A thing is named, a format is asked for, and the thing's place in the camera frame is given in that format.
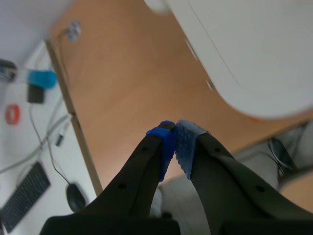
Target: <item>wooden table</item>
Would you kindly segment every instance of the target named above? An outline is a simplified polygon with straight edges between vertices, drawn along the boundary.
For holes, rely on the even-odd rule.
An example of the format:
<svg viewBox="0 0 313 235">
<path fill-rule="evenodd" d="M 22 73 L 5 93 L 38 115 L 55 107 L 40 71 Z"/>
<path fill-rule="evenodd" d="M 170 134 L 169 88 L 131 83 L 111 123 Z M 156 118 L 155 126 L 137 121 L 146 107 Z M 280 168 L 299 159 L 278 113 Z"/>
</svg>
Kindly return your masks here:
<svg viewBox="0 0 313 235">
<path fill-rule="evenodd" d="M 73 20 L 83 31 L 62 41 L 69 90 L 104 188 L 163 120 L 196 122 L 234 152 L 313 114 L 257 122 L 232 109 L 207 86 L 174 16 L 155 15 L 143 0 L 75 1 L 51 36 Z M 182 173 L 173 160 L 166 179 Z"/>
</svg>

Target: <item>black keyboard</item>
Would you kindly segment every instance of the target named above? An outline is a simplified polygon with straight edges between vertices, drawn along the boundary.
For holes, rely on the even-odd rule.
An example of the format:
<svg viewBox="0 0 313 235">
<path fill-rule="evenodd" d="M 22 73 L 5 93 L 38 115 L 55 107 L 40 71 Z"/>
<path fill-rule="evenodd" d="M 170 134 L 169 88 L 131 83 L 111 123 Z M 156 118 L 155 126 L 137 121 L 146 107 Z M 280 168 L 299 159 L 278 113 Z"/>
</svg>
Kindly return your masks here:
<svg viewBox="0 0 313 235">
<path fill-rule="evenodd" d="M 39 162 L 35 163 L 0 211 L 2 224 L 8 233 L 21 221 L 49 186 L 50 182 L 43 167 Z"/>
</svg>

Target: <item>computer mouse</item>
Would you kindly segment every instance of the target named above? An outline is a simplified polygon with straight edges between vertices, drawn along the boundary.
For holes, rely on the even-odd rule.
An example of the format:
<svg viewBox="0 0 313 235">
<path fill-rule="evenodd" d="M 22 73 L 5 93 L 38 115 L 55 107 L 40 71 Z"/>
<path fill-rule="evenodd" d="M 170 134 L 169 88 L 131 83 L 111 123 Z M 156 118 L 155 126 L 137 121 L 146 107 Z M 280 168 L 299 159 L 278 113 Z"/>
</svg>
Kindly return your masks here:
<svg viewBox="0 0 313 235">
<path fill-rule="evenodd" d="M 69 184 L 67 187 L 67 203 L 73 212 L 79 212 L 86 206 L 84 196 L 76 184 Z"/>
</svg>

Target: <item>red tape roll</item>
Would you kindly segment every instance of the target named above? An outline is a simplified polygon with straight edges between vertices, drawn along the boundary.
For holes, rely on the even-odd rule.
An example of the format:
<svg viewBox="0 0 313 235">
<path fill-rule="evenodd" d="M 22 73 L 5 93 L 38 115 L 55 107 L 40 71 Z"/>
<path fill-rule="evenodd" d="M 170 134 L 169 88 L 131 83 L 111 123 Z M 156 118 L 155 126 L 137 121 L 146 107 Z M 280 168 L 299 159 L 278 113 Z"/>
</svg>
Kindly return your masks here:
<svg viewBox="0 0 313 235">
<path fill-rule="evenodd" d="M 5 109 L 5 120 L 9 125 L 18 125 L 20 122 L 20 108 L 17 104 L 10 104 Z"/>
</svg>

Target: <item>blue rubber fingertip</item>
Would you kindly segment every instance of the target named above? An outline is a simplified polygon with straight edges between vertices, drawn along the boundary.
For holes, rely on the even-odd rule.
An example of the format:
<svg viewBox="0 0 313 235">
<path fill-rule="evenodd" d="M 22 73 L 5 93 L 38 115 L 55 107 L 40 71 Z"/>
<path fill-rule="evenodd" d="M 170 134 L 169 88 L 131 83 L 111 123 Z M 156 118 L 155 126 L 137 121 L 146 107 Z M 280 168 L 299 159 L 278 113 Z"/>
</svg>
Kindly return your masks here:
<svg viewBox="0 0 313 235">
<path fill-rule="evenodd" d="M 187 120 L 179 120 L 176 123 L 176 130 L 176 159 L 178 160 L 181 169 L 190 180 L 196 139 L 199 135 L 207 133 L 208 131 Z"/>
<path fill-rule="evenodd" d="M 170 123 L 174 124 L 172 121 L 163 121 L 163 123 Z M 155 136 L 160 136 L 163 139 L 163 148 L 162 148 L 162 163 L 161 163 L 161 180 L 162 182 L 164 180 L 165 173 L 167 171 L 167 168 L 171 162 L 171 159 L 173 158 L 175 149 L 176 149 L 176 128 L 174 133 L 172 133 L 169 129 L 165 129 L 162 127 L 155 127 L 152 130 L 148 131 L 147 135 L 155 135 Z"/>
</svg>

